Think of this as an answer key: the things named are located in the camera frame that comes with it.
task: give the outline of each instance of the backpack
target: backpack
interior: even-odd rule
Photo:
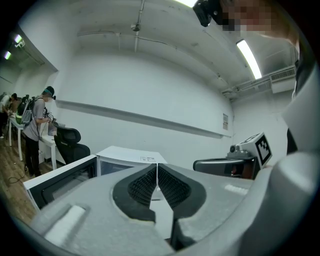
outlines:
[[[19,104],[16,113],[15,113],[15,120],[19,125],[29,125],[34,114],[33,109],[35,106],[35,102],[39,99],[42,99],[42,97],[31,97],[29,98],[29,95],[23,96],[21,99],[21,103]]]

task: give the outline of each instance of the ceiling fixture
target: ceiling fixture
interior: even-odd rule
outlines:
[[[194,7],[197,0],[175,0],[181,4],[184,4],[189,7]]]
[[[252,53],[252,51],[250,50],[250,47],[247,44],[247,42],[243,39],[243,40],[237,42],[236,46],[238,46],[238,48],[242,52],[243,56],[245,57],[246,61],[248,62],[249,66],[251,68],[251,71],[254,75],[254,78],[255,79],[261,78],[262,75],[261,75],[259,66],[258,66],[257,61],[255,59],[255,56]]]
[[[15,37],[15,39],[14,39],[14,41],[15,41],[16,43],[19,43],[19,42],[21,41],[21,39],[22,39],[22,37],[21,37],[19,34],[17,34],[16,37]]]
[[[10,51],[7,51],[7,52],[5,53],[5,55],[4,55],[4,58],[7,60],[7,59],[9,59],[10,55],[11,55],[11,52],[10,52]]]

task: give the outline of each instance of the person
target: person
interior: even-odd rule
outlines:
[[[12,113],[15,113],[17,111],[17,108],[20,104],[20,101],[18,100],[18,96],[16,93],[12,94],[12,100],[11,100],[11,104],[10,104],[10,110]]]
[[[54,94],[55,90],[51,86],[48,86],[40,96],[35,98],[32,109],[32,120],[23,128],[25,135],[25,165],[30,177],[41,175],[39,170],[39,131],[41,124],[50,121],[48,117],[44,118],[45,102],[51,101]]]
[[[0,101],[0,139],[3,139],[2,126],[7,122],[8,116],[10,114],[9,107],[11,102],[17,99],[17,94],[14,93],[11,95],[4,95]]]

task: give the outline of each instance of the ceiling pipe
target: ceiling pipe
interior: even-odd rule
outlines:
[[[81,33],[78,33],[77,36],[78,37],[81,37],[81,36],[87,36],[87,35],[94,35],[94,34],[113,34],[115,36],[118,36],[117,32],[113,32],[113,31],[91,31],[91,32],[81,32]],[[132,34],[124,34],[126,37],[134,37],[135,40],[137,40],[137,37],[136,35],[132,35]],[[163,42],[163,41],[159,41],[159,40],[153,40],[153,39],[150,39],[150,38],[147,38],[147,37],[141,37],[139,36],[138,39],[140,40],[145,40],[145,41],[151,41],[151,42],[155,42],[155,43],[159,43],[159,44],[164,44],[164,45],[167,45],[169,47],[172,47],[174,48],[175,50],[179,51],[179,52],[182,52],[188,56],[190,56],[191,58],[193,58],[194,60],[196,60],[197,62],[201,63],[202,65],[204,65],[205,67],[207,67],[213,74],[214,74],[214,78],[211,78],[210,80],[207,81],[207,83],[210,83],[211,80],[213,79],[221,79],[223,80],[225,83],[228,84],[229,86],[229,83],[227,82],[226,79],[222,78],[222,76],[220,76],[215,70],[213,70],[212,67],[210,67],[210,64],[209,63],[205,63],[203,60],[195,57],[194,55],[192,55],[190,52],[188,51],[185,51],[181,48],[179,48],[178,46],[175,46],[173,44],[170,44],[170,43],[166,43],[166,42]]]
[[[120,36],[121,36],[121,33],[115,33],[115,35],[118,37],[118,51],[120,51],[120,45],[121,45]]]
[[[140,6],[138,22],[137,22],[138,25],[140,25],[140,23],[141,23],[141,16],[142,16],[142,12],[145,7],[145,1],[146,0],[141,0],[141,6]],[[137,52],[137,49],[138,49],[138,39],[139,39],[139,31],[135,32],[135,41],[134,41],[134,52],[135,53]]]

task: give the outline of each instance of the gray backpack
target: gray backpack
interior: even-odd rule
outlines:
[[[31,97],[29,98],[29,95],[25,95],[22,100],[21,100],[21,104],[18,107],[17,110],[17,114],[19,114],[19,116],[21,116],[21,121],[20,124],[22,125],[29,125],[30,122],[32,121],[32,119],[34,118],[34,106],[35,106],[35,102],[39,99],[42,99],[42,97]]]

